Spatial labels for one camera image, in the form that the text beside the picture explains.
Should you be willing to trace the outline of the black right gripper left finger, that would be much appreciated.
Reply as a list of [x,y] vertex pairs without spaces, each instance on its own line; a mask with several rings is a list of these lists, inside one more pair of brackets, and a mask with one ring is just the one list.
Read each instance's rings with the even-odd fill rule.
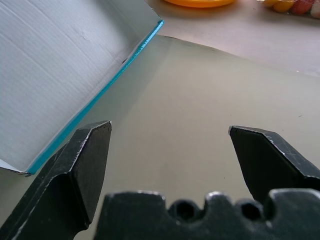
[[92,223],[105,178],[110,121],[77,129],[43,166],[0,228],[2,240],[72,240]]

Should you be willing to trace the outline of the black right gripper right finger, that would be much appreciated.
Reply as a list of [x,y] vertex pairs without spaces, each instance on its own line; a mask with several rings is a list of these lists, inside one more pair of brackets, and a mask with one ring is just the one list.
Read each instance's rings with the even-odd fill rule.
[[276,132],[232,125],[228,134],[256,201],[273,189],[320,189],[320,170]]

